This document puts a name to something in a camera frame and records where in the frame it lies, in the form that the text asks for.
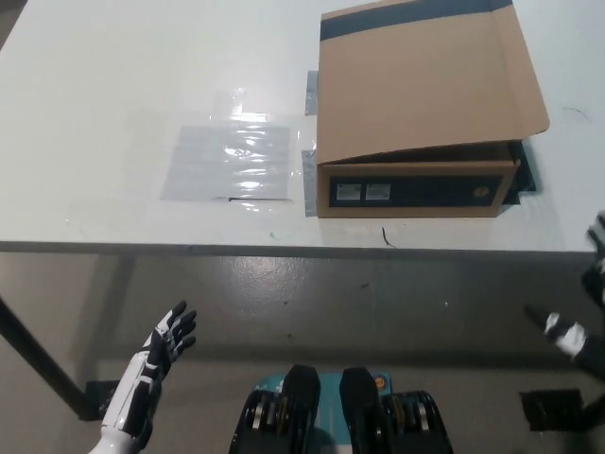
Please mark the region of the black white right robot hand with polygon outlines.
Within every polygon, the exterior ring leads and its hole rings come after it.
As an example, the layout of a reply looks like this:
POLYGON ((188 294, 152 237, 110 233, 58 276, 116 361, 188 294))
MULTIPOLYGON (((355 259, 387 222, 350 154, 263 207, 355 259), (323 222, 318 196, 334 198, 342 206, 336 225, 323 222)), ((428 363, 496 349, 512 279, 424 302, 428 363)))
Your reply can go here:
MULTIPOLYGON (((596 249, 596 257, 581 276, 581 284, 604 314, 604 211, 597 213, 587 236, 596 249)), ((525 305, 524 312, 543 336, 589 375, 604 380, 604 339, 590 334, 578 322, 566 320, 560 313, 541 306, 525 305)))

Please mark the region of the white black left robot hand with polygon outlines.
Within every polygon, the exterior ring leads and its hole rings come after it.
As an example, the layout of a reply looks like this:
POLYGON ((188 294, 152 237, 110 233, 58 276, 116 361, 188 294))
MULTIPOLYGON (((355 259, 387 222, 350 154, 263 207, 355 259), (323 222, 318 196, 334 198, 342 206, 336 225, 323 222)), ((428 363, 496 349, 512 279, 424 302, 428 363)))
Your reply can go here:
POLYGON ((135 352, 122 375, 102 421, 143 446, 153 428, 162 385, 183 351, 194 345, 197 312, 185 301, 170 309, 135 352))

